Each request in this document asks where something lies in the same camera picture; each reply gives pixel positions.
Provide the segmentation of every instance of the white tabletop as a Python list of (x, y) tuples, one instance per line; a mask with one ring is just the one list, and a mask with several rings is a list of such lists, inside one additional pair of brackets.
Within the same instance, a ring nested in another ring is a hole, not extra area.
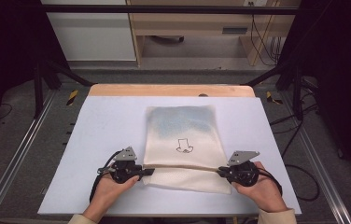
[[(148, 106), (213, 105), (220, 141), (229, 158), (235, 150), (259, 151), (262, 161), (283, 187), (288, 207), (301, 213), (260, 98), (88, 96), (38, 214), (80, 214), (89, 204), (99, 167), (118, 150), (132, 147), (142, 164)], [(122, 194), (107, 212), (126, 217), (232, 217), (257, 214), (258, 207), (232, 194), (160, 189), (142, 181)]]

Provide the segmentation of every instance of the black curtain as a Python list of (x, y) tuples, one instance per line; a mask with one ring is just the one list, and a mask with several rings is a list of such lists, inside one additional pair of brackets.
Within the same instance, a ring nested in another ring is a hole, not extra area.
[(0, 0), (0, 104), (5, 91), (34, 78), (39, 61), (69, 69), (47, 14), (23, 9), (23, 4), (41, 2)]
[[(310, 18), (296, 18), (281, 59), (290, 57), (312, 22)], [(331, 1), (303, 44), (304, 48), (296, 55), (300, 57), (302, 74), (317, 79), (316, 99), (323, 118), (344, 157), (351, 159), (351, 0)], [(292, 81), (287, 73), (282, 77), (288, 80), (285, 83)]]

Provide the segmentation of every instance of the human hand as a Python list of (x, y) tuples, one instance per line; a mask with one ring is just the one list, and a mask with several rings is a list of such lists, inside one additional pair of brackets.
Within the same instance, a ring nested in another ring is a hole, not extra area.
[[(265, 169), (260, 161), (256, 161), (254, 164), (259, 169)], [(257, 183), (251, 187), (244, 187), (236, 182), (232, 182), (232, 186), (236, 188), (237, 192), (252, 199), (265, 212), (275, 213), (288, 210), (277, 185), (267, 176), (260, 175)]]
[(136, 175), (125, 183), (118, 184), (110, 174), (103, 175), (83, 216), (98, 223), (120, 194), (134, 186), (138, 178), (139, 176)]

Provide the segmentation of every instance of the white bag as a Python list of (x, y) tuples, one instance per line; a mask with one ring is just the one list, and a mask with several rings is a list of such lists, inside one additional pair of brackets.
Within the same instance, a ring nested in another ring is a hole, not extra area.
[(215, 108), (149, 107), (144, 168), (155, 168), (144, 184), (170, 189), (231, 193), (215, 171), (227, 160), (218, 137)]

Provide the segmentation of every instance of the aluminum rail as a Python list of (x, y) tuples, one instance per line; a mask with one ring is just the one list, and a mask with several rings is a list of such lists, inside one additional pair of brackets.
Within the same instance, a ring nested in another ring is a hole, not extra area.
[(47, 96), (45, 107), (43, 108), (40, 116), (37, 119), (33, 119), (32, 124), (30, 125), (29, 130), (27, 131), (26, 135), (23, 137), (21, 144), (19, 145), (18, 149), (15, 152), (15, 155), (12, 158), (12, 161), (9, 163), (7, 169), (5, 170), (3, 176), (0, 180), (0, 205), (1, 202), (4, 200), (4, 197), (7, 194), (7, 191), (12, 184), (13, 179), (16, 176), (16, 173), (19, 171), (21, 167), (21, 163), (24, 160), (27, 152), (30, 149), (31, 144), (33, 143), (36, 134), (41, 127), (50, 106), (53, 102), (54, 96), (56, 95), (56, 91), (49, 91)]
[[(292, 111), (292, 102), (289, 94), (280, 92), (282, 99), (285, 102), (286, 107), (288, 108), (289, 113)], [(298, 121), (294, 118), (294, 123), (298, 125)], [(335, 188), (330, 175), (327, 172), (327, 169), (324, 167), (321, 159), (318, 157), (316, 150), (307, 134), (306, 130), (301, 126), (300, 129), (300, 138), (305, 149), (306, 156), (312, 165), (313, 170), (315, 171), (317, 182), (323, 190), (327, 201), (330, 205), (333, 215), (336, 218), (336, 221), (340, 224), (351, 224), (351, 216), (349, 215), (344, 202), (342, 201), (341, 196), (338, 193), (338, 190)]]
[(24, 9), (62, 13), (180, 13), (180, 14), (254, 14), (300, 15), (319, 13), (320, 9), (299, 7), (211, 7), (211, 6), (124, 6), (124, 5), (19, 5)]

